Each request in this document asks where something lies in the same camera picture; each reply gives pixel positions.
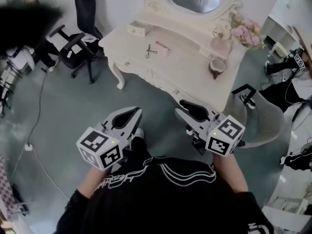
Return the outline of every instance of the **table leg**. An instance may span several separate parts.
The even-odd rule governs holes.
[[[119,81],[119,83],[117,84],[117,88],[123,89],[123,87],[125,85],[125,80],[124,80],[120,70],[116,66],[114,60],[112,60],[109,57],[108,57],[108,66],[109,66],[110,70],[112,71],[112,73],[116,76],[116,78]]]

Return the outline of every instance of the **office chair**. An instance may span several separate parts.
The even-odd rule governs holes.
[[[96,16],[96,0],[75,0],[76,11],[77,11],[77,26],[78,28],[85,32],[89,33],[90,35],[95,36],[98,39],[103,38],[101,32],[95,27],[95,16]],[[70,69],[73,69],[71,73],[71,78],[76,77],[76,73],[80,68],[87,64],[88,73],[89,73],[89,83],[94,83],[92,79],[92,72],[91,72],[91,62],[94,60],[100,59],[96,55],[97,51],[102,49],[98,45],[98,40],[92,43],[84,43],[81,39],[85,36],[84,33],[80,34],[73,34],[71,36],[67,36],[62,29],[65,25],[61,25],[59,28],[54,30],[50,37],[59,33],[63,38],[65,38],[68,43],[61,49],[59,52],[59,59]],[[69,51],[71,48],[77,44],[81,51],[77,54],[74,52],[71,54],[70,57],[68,56]]]
[[[5,107],[7,107],[8,109],[11,109],[11,107],[8,105],[6,101],[9,95],[13,94],[13,91],[5,85],[6,84],[0,83],[0,107],[2,106],[2,112],[0,114],[0,118],[3,118],[5,116],[5,112],[4,112]]]
[[[244,101],[241,101],[236,97],[236,94],[250,90]],[[253,98],[256,105],[255,110],[246,109],[246,103]],[[229,96],[228,103],[223,112],[225,115],[231,115],[235,117],[240,123],[246,126],[245,133],[250,132],[250,128],[254,129],[253,124],[248,124],[247,119],[253,119],[258,117],[258,124],[256,127],[256,133],[249,142],[244,141],[244,145],[241,148],[251,148],[261,146],[275,140],[283,130],[284,126],[284,114],[282,110],[268,102],[256,89],[249,84],[245,84],[234,91]]]

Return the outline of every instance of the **flower vase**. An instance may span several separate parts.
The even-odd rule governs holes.
[[[247,50],[247,47],[234,40],[228,59],[225,61],[226,69],[234,70],[238,68]]]

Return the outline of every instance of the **black office chair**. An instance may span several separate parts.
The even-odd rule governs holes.
[[[78,28],[81,31],[89,33],[98,39],[103,38],[101,32],[95,27],[96,0],[75,0],[75,5],[77,11]],[[81,40],[85,36],[84,33],[67,36],[62,31],[62,28],[64,27],[65,25],[61,25],[50,34],[50,37],[52,37],[56,33],[59,33],[63,38],[68,41],[68,43],[59,52],[59,59],[64,62],[67,67],[69,67],[70,69],[74,69],[74,71],[71,73],[71,78],[75,78],[77,71],[82,68],[84,64],[87,64],[89,83],[94,83],[92,79],[91,62],[101,58],[96,55],[96,53],[100,49],[102,49],[98,45],[98,40],[92,43],[85,44]],[[77,54],[73,52],[68,58],[67,55],[75,44],[77,44],[82,50],[79,51]]]
[[[4,96],[2,96],[4,89],[7,89],[6,93]],[[8,105],[8,103],[6,102],[9,95],[13,94],[13,91],[6,86],[6,83],[2,84],[0,81],[0,106],[2,106],[2,112],[0,114],[0,118],[3,118],[5,116],[5,107],[7,107],[8,109],[11,109],[11,107]]]

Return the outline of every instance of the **wire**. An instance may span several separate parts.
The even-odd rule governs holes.
[[[43,81],[42,81],[41,90],[40,90],[40,94],[39,94],[39,113],[38,113],[37,121],[36,121],[34,127],[32,128],[32,130],[30,131],[30,134],[29,134],[29,136],[28,136],[28,138],[27,138],[27,144],[28,144],[28,145],[29,145],[30,136],[31,136],[31,134],[33,133],[34,129],[36,128],[36,126],[37,126],[37,124],[38,124],[38,122],[39,122],[39,119],[40,119],[40,114],[41,114],[41,95],[42,95],[42,91],[43,91],[44,81],[45,81],[45,78],[46,78],[46,76],[47,76],[46,70],[44,70],[43,68],[42,68],[42,70],[45,72],[45,75],[44,75],[44,78],[43,78]],[[13,172],[12,172],[11,179],[13,178],[13,176],[14,176],[14,174],[15,174],[15,171],[16,171],[16,169],[17,169],[17,167],[18,167],[18,164],[19,164],[19,162],[20,162],[20,159],[21,159],[21,157],[22,157],[22,155],[23,155],[23,153],[24,153],[24,150],[25,150],[25,147],[23,147],[23,149],[22,149],[22,151],[21,151],[21,153],[20,153],[20,155],[19,155],[19,158],[18,158],[18,160],[17,160],[17,162],[16,162],[16,165],[15,165],[15,167],[14,167],[14,170],[13,170]],[[53,185],[69,200],[69,197],[68,197],[68,196],[65,194],[65,192],[63,192],[62,189],[54,182],[54,180],[52,179],[52,177],[49,175],[49,173],[48,173],[47,170],[45,169],[44,165],[42,164],[42,162],[41,162],[41,160],[40,160],[40,158],[39,158],[39,156],[38,156],[38,154],[37,154],[37,151],[36,151],[34,148],[33,148],[33,150],[34,150],[35,156],[37,157],[37,159],[38,159],[38,161],[39,161],[39,164],[40,164],[40,166],[42,167],[42,169],[44,170],[45,174],[46,174],[46,175],[48,176],[48,178],[51,180],[51,182],[53,183]]]
[[[282,76],[270,76],[268,82],[264,82],[264,83],[262,83],[262,84],[260,85],[261,90],[263,90],[263,88],[262,88],[263,85],[269,84],[269,83],[270,83],[272,77],[281,77],[281,78],[284,78],[284,77],[282,77]]]
[[[297,73],[294,75],[294,77],[296,77],[296,75],[299,73],[299,71],[300,71],[300,69],[297,70]],[[286,94],[287,94],[288,88],[289,88],[289,86],[290,86],[291,83],[292,83],[292,80],[291,80],[291,82],[288,84],[287,89],[286,89],[286,92],[285,92],[285,101],[286,101],[287,103],[291,104],[291,106],[295,106],[295,105],[304,104],[304,103],[307,103],[307,102],[312,101],[312,99],[310,99],[310,100],[303,100],[303,101],[300,101],[300,102],[289,102],[289,101],[287,101],[287,99],[286,99]]]
[[[54,182],[54,180],[52,179],[52,177],[49,175],[48,171],[45,169],[44,165],[42,164],[37,151],[33,148],[34,153],[39,161],[39,164],[41,165],[42,169],[44,170],[45,174],[48,176],[48,178],[51,180],[51,182],[53,183],[53,185],[69,200],[69,197],[65,194],[65,192],[62,191],[62,189]]]
[[[44,75],[44,78],[43,78],[43,81],[42,81],[42,85],[41,85],[41,90],[40,90],[40,93],[39,93],[39,113],[38,113],[38,118],[37,118],[37,121],[35,123],[35,125],[33,126],[32,130],[30,131],[29,133],[29,136],[27,138],[27,144],[29,145],[29,139],[30,139],[30,136],[31,134],[33,133],[34,129],[37,127],[37,124],[40,120],[40,114],[41,114],[41,95],[42,95],[42,91],[43,91],[43,86],[44,86],[44,81],[45,81],[45,78],[47,77],[47,72],[46,70],[42,69],[44,72],[45,72],[45,75]]]
[[[22,151],[21,151],[21,153],[20,153],[20,155],[19,155],[19,158],[18,158],[18,160],[17,160],[17,162],[16,162],[16,164],[15,164],[14,170],[13,170],[13,172],[12,172],[11,178],[13,178],[13,176],[14,176],[14,173],[15,173],[15,171],[16,171],[16,169],[17,169],[17,167],[18,167],[18,164],[19,164],[19,162],[20,162],[20,158],[21,158],[21,156],[22,156],[23,153],[24,153],[24,150],[25,150],[25,147],[23,147],[23,149],[22,149]]]

